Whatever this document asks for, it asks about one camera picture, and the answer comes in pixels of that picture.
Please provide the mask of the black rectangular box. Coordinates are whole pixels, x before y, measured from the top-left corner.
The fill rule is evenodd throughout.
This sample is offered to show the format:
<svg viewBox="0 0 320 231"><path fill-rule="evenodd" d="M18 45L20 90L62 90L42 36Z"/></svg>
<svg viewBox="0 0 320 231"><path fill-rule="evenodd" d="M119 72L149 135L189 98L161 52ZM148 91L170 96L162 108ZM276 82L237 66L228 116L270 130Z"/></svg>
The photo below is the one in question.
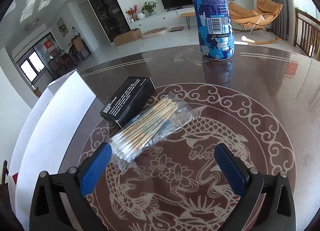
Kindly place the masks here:
<svg viewBox="0 0 320 231"><path fill-rule="evenodd" d="M122 129L142 111L154 91L151 78L129 76L100 111L100 116Z"/></svg>

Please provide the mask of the cotton swabs bag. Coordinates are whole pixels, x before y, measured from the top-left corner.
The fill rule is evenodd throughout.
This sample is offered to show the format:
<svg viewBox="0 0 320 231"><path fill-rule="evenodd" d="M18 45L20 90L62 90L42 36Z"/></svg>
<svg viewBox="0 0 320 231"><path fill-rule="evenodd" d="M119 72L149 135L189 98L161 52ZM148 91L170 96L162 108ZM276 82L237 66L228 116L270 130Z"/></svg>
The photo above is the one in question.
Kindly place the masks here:
<svg viewBox="0 0 320 231"><path fill-rule="evenodd" d="M121 171L145 150L194 120L193 109L170 92L133 118L110 139L112 163Z"/></svg>

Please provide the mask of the white cardboard storage box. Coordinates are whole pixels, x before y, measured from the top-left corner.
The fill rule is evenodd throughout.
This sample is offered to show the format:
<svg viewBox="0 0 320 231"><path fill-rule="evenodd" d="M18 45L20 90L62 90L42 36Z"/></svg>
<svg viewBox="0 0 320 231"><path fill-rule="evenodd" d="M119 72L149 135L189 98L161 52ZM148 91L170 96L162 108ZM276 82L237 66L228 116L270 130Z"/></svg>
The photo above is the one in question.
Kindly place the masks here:
<svg viewBox="0 0 320 231"><path fill-rule="evenodd" d="M56 174L96 95L77 70L50 83L18 136L9 167L12 211L29 230L31 202L41 171Z"/></svg>

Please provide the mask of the blue camouflage spray bottle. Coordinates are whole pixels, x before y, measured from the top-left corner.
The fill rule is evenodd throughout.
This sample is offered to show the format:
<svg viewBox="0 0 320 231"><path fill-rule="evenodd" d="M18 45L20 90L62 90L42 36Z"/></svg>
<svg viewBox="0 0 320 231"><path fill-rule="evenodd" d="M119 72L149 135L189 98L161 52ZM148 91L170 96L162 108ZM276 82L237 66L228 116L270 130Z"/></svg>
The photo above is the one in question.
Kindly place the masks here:
<svg viewBox="0 0 320 231"><path fill-rule="evenodd" d="M200 50L222 61L234 54L234 36L227 0L193 0Z"/></svg>

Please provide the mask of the brown cardboard box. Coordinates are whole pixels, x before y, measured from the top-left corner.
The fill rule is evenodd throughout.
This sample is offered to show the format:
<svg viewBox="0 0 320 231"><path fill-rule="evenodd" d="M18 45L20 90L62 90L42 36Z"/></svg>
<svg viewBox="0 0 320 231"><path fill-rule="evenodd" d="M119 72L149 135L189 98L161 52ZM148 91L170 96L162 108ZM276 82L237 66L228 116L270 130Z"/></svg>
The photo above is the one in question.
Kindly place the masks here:
<svg viewBox="0 0 320 231"><path fill-rule="evenodd" d="M139 28L132 29L126 33L120 34L114 38L114 44L116 47L136 41L140 39L142 32Z"/></svg>

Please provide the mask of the orange lounge chair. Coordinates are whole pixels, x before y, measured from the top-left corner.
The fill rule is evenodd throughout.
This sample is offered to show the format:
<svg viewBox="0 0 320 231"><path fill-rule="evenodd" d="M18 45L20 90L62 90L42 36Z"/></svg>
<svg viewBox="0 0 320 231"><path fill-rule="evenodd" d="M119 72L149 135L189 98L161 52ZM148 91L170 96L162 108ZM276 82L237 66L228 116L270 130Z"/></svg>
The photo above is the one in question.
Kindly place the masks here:
<svg viewBox="0 0 320 231"><path fill-rule="evenodd" d="M241 40L253 44L271 44L280 40L271 29L271 23L280 15L283 4L271 0L257 0L257 7L247 10L234 2L228 3L231 21L242 28L245 33ZM274 39L259 42L250 39L252 31L266 28L274 35Z"/></svg>

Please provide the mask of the wooden dining chair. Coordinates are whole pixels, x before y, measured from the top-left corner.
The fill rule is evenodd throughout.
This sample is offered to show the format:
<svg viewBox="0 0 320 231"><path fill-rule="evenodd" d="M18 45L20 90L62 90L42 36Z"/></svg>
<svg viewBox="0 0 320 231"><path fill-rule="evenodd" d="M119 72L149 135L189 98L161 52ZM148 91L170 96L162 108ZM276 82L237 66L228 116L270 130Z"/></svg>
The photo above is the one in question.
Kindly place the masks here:
<svg viewBox="0 0 320 231"><path fill-rule="evenodd" d="M319 20L296 8L293 45L298 46L308 57L319 61L319 35Z"/></svg>

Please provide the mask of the wooden bench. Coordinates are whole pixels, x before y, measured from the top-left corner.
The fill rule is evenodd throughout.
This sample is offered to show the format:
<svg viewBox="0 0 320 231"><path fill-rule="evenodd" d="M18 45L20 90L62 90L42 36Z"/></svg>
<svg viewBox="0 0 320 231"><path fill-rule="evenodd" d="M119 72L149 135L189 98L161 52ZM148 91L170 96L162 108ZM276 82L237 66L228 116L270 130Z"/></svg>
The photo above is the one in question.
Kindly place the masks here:
<svg viewBox="0 0 320 231"><path fill-rule="evenodd" d="M180 14L181 18L185 18L186 19L188 29L190 29L190 18L191 17L195 17L195 16L196 16L195 12Z"/></svg>

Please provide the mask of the red flower vase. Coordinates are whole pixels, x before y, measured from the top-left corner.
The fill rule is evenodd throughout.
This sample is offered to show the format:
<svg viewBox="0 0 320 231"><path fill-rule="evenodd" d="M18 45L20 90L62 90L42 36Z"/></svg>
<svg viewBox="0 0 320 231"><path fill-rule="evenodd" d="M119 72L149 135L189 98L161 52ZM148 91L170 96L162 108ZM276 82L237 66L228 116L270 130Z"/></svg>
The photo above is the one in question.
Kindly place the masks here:
<svg viewBox="0 0 320 231"><path fill-rule="evenodd" d="M138 5L134 5L133 7L128 7L126 14L128 14L132 20L137 21L137 7Z"/></svg>

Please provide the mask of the white tv cabinet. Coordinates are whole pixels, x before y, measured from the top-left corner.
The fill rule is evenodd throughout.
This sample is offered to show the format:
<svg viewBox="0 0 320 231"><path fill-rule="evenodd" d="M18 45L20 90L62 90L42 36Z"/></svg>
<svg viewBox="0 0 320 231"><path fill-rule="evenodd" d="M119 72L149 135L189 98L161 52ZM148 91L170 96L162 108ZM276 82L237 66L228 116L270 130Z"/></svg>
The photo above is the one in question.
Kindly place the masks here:
<svg viewBox="0 0 320 231"><path fill-rule="evenodd" d="M137 20L129 24L130 29L139 28L141 32L150 31L158 28L173 28L173 27L187 27L187 22L185 18L181 18L180 14L182 13L191 13L195 12L194 8L184 8L172 11L166 11L160 14L154 14ZM196 18L190 18L190 26L196 26Z"/></svg>

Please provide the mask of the green potted plant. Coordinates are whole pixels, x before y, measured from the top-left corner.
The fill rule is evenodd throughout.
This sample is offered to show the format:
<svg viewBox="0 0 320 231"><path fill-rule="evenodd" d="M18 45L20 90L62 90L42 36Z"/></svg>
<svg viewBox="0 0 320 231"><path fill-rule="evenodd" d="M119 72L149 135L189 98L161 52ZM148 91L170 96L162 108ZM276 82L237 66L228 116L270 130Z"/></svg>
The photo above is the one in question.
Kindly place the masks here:
<svg viewBox="0 0 320 231"><path fill-rule="evenodd" d="M148 1L143 4L141 12L148 13L148 15L151 16L155 14L156 7L157 7L156 2Z"/></svg>

